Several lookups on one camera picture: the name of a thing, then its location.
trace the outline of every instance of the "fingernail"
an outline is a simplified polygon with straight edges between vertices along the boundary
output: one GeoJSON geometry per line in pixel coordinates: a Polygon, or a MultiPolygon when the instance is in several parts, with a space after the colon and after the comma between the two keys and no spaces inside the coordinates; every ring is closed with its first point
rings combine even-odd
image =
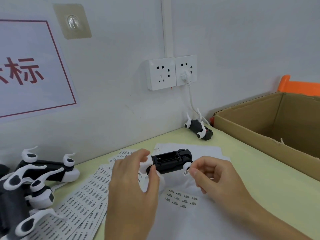
{"type": "Polygon", "coordinates": [[[195,168],[189,168],[189,173],[190,173],[192,176],[195,176],[196,173],[197,173],[197,169],[195,169],[195,168]]]}

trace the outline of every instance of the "hand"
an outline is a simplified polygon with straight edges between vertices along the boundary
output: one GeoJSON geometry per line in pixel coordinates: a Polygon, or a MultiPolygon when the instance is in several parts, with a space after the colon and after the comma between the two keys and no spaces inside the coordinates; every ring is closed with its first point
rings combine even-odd
{"type": "Polygon", "coordinates": [[[158,207],[159,177],[153,165],[149,185],[143,193],[138,183],[140,162],[150,154],[140,149],[117,160],[109,184],[106,240],[145,240],[153,226],[158,207]]]}
{"type": "Polygon", "coordinates": [[[237,220],[246,220],[250,209],[258,205],[229,161],[203,156],[192,163],[189,172],[202,193],[208,193],[237,220]]]}

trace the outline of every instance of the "wall outlet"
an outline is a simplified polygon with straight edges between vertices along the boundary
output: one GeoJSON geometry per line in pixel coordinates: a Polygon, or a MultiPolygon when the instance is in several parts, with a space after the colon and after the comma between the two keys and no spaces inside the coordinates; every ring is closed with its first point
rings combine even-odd
{"type": "Polygon", "coordinates": [[[176,66],[174,58],[146,61],[148,89],[155,91],[176,86],[176,66]]]}
{"type": "Polygon", "coordinates": [[[185,71],[190,72],[191,82],[194,83],[198,80],[198,65],[197,65],[197,55],[193,56],[183,56],[176,58],[176,77],[177,86],[185,85],[186,82],[181,79],[181,75],[185,71]]]}

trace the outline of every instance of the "wall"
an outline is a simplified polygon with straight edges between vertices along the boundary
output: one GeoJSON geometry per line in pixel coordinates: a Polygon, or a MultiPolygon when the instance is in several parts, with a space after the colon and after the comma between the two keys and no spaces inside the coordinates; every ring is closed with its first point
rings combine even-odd
{"type": "MultiPolygon", "coordinates": [[[[81,106],[0,124],[0,160],[83,162],[181,128],[184,87],[149,91],[142,63],[164,58],[161,0],[0,0],[0,14],[52,20],[81,106]],[[65,40],[52,3],[84,6],[92,38],[65,40]]],[[[274,92],[279,76],[318,81],[318,0],[172,0],[175,56],[198,55],[194,104],[216,108],[274,92]]]]}

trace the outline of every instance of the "yellow-green tabletop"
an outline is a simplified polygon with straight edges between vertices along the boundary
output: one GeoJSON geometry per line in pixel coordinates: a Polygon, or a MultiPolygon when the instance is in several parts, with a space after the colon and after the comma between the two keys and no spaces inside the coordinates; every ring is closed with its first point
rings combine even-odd
{"type": "MultiPolygon", "coordinates": [[[[320,182],[222,131],[212,127],[210,129],[213,130],[213,137],[209,141],[199,140],[189,129],[181,128],[128,148],[145,148],[152,152],[157,143],[221,147],[223,155],[231,158],[232,164],[257,202],[309,237],[320,239],[320,182]]],[[[107,159],[118,152],[77,165],[81,172],[79,179],[55,192],[55,204],[95,173],[99,165],[107,163],[107,159]]],[[[94,239],[104,239],[104,225],[100,226],[94,239]]]]}

